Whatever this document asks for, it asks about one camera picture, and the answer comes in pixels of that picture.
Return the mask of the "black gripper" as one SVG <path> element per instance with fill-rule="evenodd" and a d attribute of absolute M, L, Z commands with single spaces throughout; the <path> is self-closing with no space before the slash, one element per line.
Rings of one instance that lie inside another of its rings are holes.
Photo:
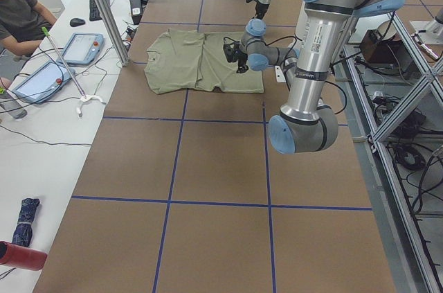
<path fill-rule="evenodd" d="M 248 71 L 248 55 L 240 48 L 240 41 L 230 37 L 224 37 L 223 41 L 223 51 L 227 62 L 237 63 L 236 73 L 246 73 Z"/>
<path fill-rule="evenodd" d="M 269 8 L 269 4 L 260 0 L 246 0 L 247 3 L 255 2 L 255 18 L 263 18 Z"/>

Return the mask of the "third grey robot arm base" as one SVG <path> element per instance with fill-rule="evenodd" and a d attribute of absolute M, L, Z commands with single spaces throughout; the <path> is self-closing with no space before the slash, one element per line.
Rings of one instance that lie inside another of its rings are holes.
<path fill-rule="evenodd" d="M 410 21 L 418 44 L 442 45 L 442 9 L 431 21 Z"/>

